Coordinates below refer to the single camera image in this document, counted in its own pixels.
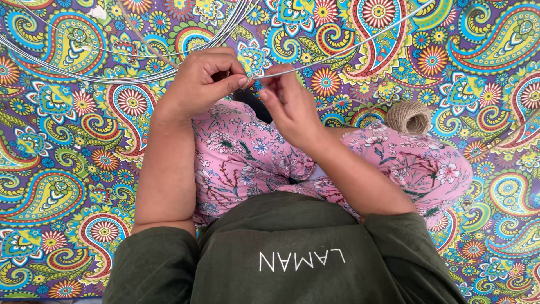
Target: colorful paisley cloth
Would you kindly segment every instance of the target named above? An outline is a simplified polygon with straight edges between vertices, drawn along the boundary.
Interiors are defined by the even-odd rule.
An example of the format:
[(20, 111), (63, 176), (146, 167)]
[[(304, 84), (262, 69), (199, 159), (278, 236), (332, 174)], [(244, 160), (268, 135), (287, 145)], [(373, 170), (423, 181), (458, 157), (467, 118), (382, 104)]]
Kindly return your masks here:
[[(144, 57), (150, 52), (116, 1), (166, 54), (210, 41), (239, 2), (0, 0), (0, 34), (70, 73), (144, 79), (170, 70)], [(423, 3), (261, 0), (225, 44), (249, 75), (261, 76), (274, 64), (324, 60)], [(324, 125), (366, 128), (384, 121), (392, 104), (367, 107), (418, 101), (433, 115), (429, 135), (469, 159), (471, 186), (429, 227), (469, 303), (540, 302), (540, 117), (513, 133), (540, 107), (539, 32), (535, 1), (439, 0), (361, 47), (296, 73)], [(81, 81), (0, 45), (1, 297), (102, 295), (114, 252), (133, 225), (150, 118), (171, 81)], [(260, 88), (255, 82), (250, 89), (257, 95)], [(265, 142), (253, 141), (247, 144), (262, 155)]]

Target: twine spool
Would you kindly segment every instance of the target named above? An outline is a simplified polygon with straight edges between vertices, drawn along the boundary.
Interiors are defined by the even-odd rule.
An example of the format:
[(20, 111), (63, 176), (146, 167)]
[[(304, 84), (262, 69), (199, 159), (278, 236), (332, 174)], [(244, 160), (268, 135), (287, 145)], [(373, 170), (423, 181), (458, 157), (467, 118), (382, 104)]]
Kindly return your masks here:
[(384, 123), (399, 132), (427, 134), (431, 125), (431, 112), (421, 102), (402, 101), (388, 110)]

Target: olive green sleeve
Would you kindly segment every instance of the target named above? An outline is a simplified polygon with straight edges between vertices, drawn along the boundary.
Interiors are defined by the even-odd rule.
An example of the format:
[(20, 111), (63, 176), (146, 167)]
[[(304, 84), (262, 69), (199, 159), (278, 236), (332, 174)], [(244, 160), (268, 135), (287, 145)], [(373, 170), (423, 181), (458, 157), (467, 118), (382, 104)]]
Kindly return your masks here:
[(407, 303), (465, 303), (422, 217), (369, 215), (364, 226)]
[(198, 258), (197, 242), (183, 229), (135, 233), (114, 253), (103, 304), (189, 303)]

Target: pink floral fabric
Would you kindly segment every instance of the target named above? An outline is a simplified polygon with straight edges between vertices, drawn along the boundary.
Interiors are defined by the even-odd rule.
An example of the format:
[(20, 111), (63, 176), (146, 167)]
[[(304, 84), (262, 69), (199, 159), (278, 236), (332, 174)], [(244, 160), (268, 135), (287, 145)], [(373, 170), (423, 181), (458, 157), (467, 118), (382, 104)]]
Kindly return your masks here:
[[(308, 180), (315, 162), (259, 121), (247, 105), (221, 100), (193, 119), (193, 130), (197, 224), (205, 226), (241, 201), (277, 190), (338, 203), (360, 219), (327, 176)], [(341, 142), (398, 184), (428, 226), (436, 224), (473, 178), (470, 164), (454, 148), (427, 135), (399, 133), (380, 121), (345, 134)]]

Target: dark green shirt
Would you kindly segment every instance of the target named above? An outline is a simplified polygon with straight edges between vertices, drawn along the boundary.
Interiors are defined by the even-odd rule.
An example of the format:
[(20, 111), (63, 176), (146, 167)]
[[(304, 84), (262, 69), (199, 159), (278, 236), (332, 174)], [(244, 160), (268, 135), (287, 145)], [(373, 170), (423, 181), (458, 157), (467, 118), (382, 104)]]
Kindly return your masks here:
[(116, 250), (103, 304), (465, 303), (417, 214), (370, 215), (273, 192), (206, 228), (158, 227)]

